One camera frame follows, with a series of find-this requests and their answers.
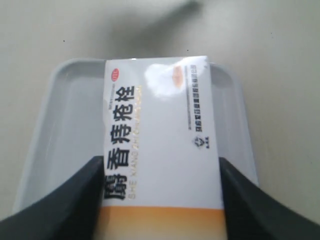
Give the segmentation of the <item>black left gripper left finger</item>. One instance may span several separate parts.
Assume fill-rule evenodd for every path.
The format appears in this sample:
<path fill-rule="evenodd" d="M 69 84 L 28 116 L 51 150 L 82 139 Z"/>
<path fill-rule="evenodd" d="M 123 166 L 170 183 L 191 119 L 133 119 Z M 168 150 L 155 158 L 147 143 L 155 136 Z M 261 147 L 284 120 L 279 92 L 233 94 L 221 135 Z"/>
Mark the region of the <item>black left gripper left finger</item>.
<path fill-rule="evenodd" d="M 2 240 L 91 240 L 102 203 L 104 158 L 94 156 L 41 200 L 0 222 Z"/>

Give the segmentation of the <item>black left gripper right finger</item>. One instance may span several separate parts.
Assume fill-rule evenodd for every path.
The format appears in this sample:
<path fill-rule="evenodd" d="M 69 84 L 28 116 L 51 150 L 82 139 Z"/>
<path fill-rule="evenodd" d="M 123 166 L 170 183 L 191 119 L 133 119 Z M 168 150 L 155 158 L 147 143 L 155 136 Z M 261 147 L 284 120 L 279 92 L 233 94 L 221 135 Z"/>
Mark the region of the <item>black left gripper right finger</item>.
<path fill-rule="evenodd" d="M 319 224 L 262 191 L 224 157 L 219 158 L 229 240 L 318 240 Z"/>

